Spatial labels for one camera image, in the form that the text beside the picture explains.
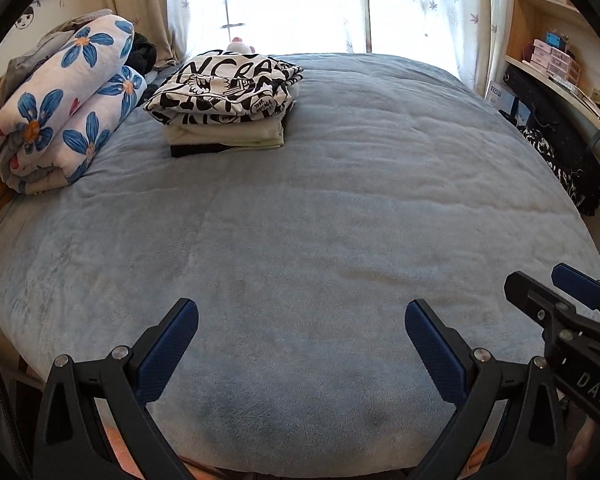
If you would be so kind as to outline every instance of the black cord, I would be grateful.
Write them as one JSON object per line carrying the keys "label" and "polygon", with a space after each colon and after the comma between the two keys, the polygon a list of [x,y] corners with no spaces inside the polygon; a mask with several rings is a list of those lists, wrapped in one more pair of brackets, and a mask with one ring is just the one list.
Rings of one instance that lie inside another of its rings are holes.
{"label": "black cord", "polygon": [[4,384],[4,380],[2,379],[2,374],[0,373],[0,407],[2,408],[2,414],[4,415],[4,420],[7,423],[7,430],[9,431],[9,436],[11,438],[11,443],[13,444],[13,450],[16,455],[16,461],[18,465],[18,469],[20,471],[20,475],[24,480],[32,479],[31,465],[29,464],[29,460],[27,459],[27,455],[24,451],[24,446],[22,445],[22,440],[20,438],[20,433],[18,432],[18,427],[16,426],[16,419],[13,415],[13,409],[11,408],[11,403],[9,402],[9,394],[7,393],[7,387]]}

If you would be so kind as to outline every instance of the plush bedspread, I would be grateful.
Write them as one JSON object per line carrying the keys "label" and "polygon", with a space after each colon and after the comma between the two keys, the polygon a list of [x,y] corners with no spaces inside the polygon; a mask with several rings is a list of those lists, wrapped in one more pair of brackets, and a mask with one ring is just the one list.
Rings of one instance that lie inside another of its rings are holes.
{"label": "plush bedspread", "polygon": [[544,160],[441,70],[375,55],[305,68],[285,147],[173,159],[135,110],[73,186],[0,224],[0,329],[46,376],[130,344],[181,296],[200,328],[155,420],[180,455],[280,476],[415,465],[452,407],[404,331],[426,298],[471,346],[526,362],[517,269],[600,278]]}

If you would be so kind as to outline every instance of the blue gripper pad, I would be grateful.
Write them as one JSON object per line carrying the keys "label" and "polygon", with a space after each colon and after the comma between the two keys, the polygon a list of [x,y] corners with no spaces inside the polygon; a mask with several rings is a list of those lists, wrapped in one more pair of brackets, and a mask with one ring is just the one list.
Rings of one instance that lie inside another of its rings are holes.
{"label": "blue gripper pad", "polygon": [[160,325],[149,330],[154,329],[161,333],[157,333],[157,340],[136,371],[136,399],[141,406],[148,402],[154,402],[160,397],[191,339],[196,334],[198,330],[196,304],[182,298],[165,316]]}
{"label": "blue gripper pad", "polygon": [[600,284],[586,274],[567,264],[557,264],[551,280],[556,287],[591,310],[600,309]]}
{"label": "blue gripper pad", "polygon": [[[469,395],[466,369],[419,302],[426,304],[422,300],[408,304],[404,327],[442,399],[461,406]],[[437,316],[436,320],[443,327]]]}

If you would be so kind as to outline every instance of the silver bolt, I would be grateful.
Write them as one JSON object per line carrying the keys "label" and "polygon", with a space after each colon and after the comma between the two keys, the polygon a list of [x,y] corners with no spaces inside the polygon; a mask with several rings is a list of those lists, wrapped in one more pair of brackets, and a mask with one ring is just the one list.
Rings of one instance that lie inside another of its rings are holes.
{"label": "silver bolt", "polygon": [[560,330],[558,337],[563,341],[571,341],[573,339],[573,332],[568,328],[563,328],[562,330]]}
{"label": "silver bolt", "polygon": [[67,364],[69,362],[69,356],[67,354],[60,354],[58,357],[55,358],[54,360],[54,364],[58,367],[58,368],[62,368],[65,364]]}
{"label": "silver bolt", "polygon": [[546,362],[546,359],[544,357],[540,357],[539,355],[537,355],[536,357],[534,357],[534,364],[540,368],[541,370],[543,368],[547,368],[548,367],[548,363]]}
{"label": "silver bolt", "polygon": [[476,348],[474,350],[474,357],[481,363],[485,363],[491,359],[491,353],[486,348]]}
{"label": "silver bolt", "polygon": [[111,357],[113,357],[117,361],[120,361],[120,359],[124,359],[128,355],[129,355],[129,348],[127,348],[126,346],[116,346],[111,351]]}

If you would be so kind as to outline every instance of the sheer curtain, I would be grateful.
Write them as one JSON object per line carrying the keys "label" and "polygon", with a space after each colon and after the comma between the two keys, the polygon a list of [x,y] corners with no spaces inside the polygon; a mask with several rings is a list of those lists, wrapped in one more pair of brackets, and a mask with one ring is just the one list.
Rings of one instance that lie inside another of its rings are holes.
{"label": "sheer curtain", "polygon": [[[189,55],[232,37],[266,54],[370,50],[451,72],[478,93],[506,44],[511,0],[169,0]],[[370,26],[370,38],[365,34]]]}

